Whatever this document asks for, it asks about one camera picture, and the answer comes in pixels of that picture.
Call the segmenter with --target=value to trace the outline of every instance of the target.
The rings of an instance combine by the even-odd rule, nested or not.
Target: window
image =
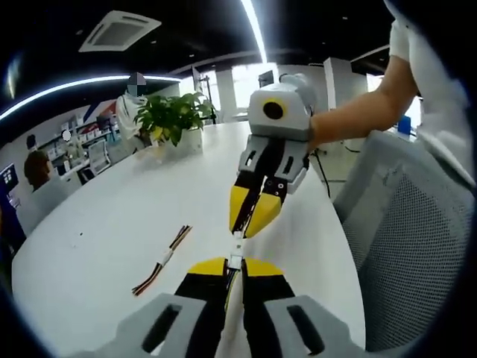
[[[212,104],[216,110],[221,110],[221,98],[218,94],[218,85],[217,85],[217,76],[215,71],[204,72],[200,75],[202,78],[209,76],[209,86],[210,86],[210,95],[212,96]],[[209,92],[207,91],[206,82],[201,82],[202,92],[206,97],[209,97]],[[195,93],[194,80],[191,77],[184,78],[179,83],[179,94],[185,95],[186,93]]]
[[[367,91],[371,92],[378,88],[379,84],[382,81],[383,76],[373,76],[370,74],[366,75],[367,79]],[[406,116],[411,117],[411,127],[416,129],[420,125],[420,100],[419,97],[414,97],[411,106],[408,108]]]
[[[233,89],[236,94],[237,108],[247,108],[253,91],[259,88],[259,76],[272,70],[274,80],[278,82],[276,63],[254,63],[232,67]]]

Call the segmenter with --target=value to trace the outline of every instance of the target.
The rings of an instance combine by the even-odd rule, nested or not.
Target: air conditioner vent
[[[145,16],[113,10],[95,26],[79,52],[125,51],[160,25]]]

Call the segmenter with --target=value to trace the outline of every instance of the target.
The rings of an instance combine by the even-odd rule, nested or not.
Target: robot camera lens
[[[268,102],[263,106],[263,113],[270,119],[280,119],[283,117],[283,108],[278,103]]]

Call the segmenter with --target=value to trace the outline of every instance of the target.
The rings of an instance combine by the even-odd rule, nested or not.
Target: floor
[[[328,145],[326,149],[326,154],[322,151],[319,151],[319,158],[326,175],[326,179],[329,183],[331,199],[334,201],[341,188],[346,183],[348,174],[355,164],[358,153],[352,153],[348,151],[344,145],[339,142]],[[324,182],[317,159],[312,157],[310,163],[318,173],[321,181]]]

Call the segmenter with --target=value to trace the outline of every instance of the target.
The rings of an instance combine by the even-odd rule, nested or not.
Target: potted plant
[[[202,93],[187,93],[182,97],[149,95],[147,99],[134,121],[141,123],[152,142],[166,145],[170,142],[183,148],[202,146],[200,129],[203,120],[213,112],[212,103]]]

